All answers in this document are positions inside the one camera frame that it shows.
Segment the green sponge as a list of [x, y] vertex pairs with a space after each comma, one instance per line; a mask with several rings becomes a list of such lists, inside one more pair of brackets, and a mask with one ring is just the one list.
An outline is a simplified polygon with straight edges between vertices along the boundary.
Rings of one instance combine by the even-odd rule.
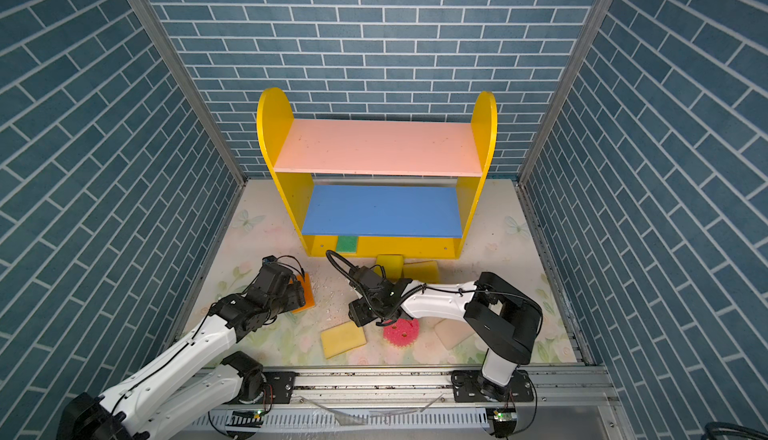
[[357, 236], [339, 236], [335, 250], [341, 254], [355, 254], [358, 248]]

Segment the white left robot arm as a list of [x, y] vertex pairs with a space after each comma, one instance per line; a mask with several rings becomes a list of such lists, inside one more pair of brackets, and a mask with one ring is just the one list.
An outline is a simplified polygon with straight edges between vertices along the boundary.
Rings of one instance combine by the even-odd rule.
[[285, 255], [263, 258], [242, 290], [213, 302], [166, 351], [104, 392], [82, 393], [63, 409], [59, 439], [168, 439], [235, 401], [269, 410], [275, 399], [263, 365], [230, 349], [283, 313], [306, 304], [307, 275]]

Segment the orange sponge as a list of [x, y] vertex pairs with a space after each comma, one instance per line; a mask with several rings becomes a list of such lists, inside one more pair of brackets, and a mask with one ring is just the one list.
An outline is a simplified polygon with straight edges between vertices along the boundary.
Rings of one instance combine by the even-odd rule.
[[309, 273], [304, 272], [303, 274], [300, 274], [298, 276], [298, 281], [302, 287], [304, 303], [292, 310], [292, 313], [294, 314], [308, 310], [315, 306]]

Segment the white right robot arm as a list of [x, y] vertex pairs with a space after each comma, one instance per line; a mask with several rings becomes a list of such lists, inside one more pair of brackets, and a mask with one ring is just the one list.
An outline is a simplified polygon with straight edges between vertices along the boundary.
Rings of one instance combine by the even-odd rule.
[[427, 317], [462, 322], [487, 345], [478, 382], [486, 394], [506, 396], [518, 367], [531, 361], [543, 325], [540, 305], [499, 275], [483, 272], [474, 282], [433, 285], [402, 278], [392, 282], [368, 267], [342, 275], [358, 293], [349, 317], [359, 327], [381, 327]]

